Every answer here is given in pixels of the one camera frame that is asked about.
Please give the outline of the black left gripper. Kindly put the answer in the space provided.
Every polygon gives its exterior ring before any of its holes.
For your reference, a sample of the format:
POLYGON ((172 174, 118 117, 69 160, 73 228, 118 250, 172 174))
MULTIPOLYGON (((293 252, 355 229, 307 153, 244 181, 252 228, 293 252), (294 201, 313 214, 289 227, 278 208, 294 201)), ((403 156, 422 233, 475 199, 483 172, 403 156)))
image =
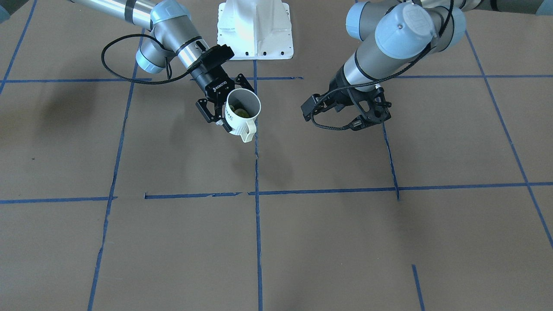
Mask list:
MULTIPOLYGON (((334 75, 334 78, 330 81, 329 90, 333 91, 340 87, 350 86, 350 83, 347 81, 343 69, 339 69, 334 75)), ((349 89, 338 90, 332 93, 329 96, 329 108, 334 108, 336 112, 340 112, 347 106, 355 106, 361 114, 367 114, 368 104, 365 106, 361 105, 361 102, 367 102, 368 92, 359 91, 356 88, 352 87, 349 89)))

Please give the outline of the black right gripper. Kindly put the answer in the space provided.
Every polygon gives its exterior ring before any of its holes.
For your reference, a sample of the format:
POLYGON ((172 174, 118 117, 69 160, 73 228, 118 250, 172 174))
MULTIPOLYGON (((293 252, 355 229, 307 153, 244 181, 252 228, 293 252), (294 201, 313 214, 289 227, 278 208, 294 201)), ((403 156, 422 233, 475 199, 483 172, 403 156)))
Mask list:
POLYGON ((255 92, 247 77, 239 73, 234 80, 225 72, 222 65, 234 57, 233 50, 227 45, 216 45, 204 51, 199 59, 192 64, 191 76, 203 91, 206 98, 200 98, 196 107, 208 123, 224 124, 223 100, 217 100, 217 96, 226 97, 235 85, 255 92), (214 104, 214 112, 208 108, 208 104, 214 104))

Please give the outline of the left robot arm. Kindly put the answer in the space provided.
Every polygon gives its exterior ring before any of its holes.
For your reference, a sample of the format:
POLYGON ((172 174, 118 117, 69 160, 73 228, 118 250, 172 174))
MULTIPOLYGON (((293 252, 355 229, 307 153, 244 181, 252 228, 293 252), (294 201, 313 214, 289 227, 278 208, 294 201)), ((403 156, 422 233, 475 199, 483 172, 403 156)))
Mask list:
POLYGON ((380 83, 427 55, 445 51, 466 30, 465 12, 487 10, 547 16, 550 0, 380 0, 358 2, 347 14, 348 34, 361 45, 337 72, 321 103, 337 111, 354 95, 381 94, 380 83))

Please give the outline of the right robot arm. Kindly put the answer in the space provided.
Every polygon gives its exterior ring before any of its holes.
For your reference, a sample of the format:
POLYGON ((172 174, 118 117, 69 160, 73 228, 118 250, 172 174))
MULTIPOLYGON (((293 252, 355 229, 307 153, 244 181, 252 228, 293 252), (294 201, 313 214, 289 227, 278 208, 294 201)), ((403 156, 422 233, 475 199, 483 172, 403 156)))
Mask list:
POLYGON ((252 91, 244 75, 231 79, 222 65, 234 56, 227 45, 210 47, 192 24, 188 9, 175 0, 154 3, 148 0, 81 0, 81 5, 103 12, 148 31, 136 52, 136 63, 147 73, 166 71, 173 81, 170 63, 177 58, 204 93, 196 102, 207 122, 231 131, 224 104, 236 85, 252 91))

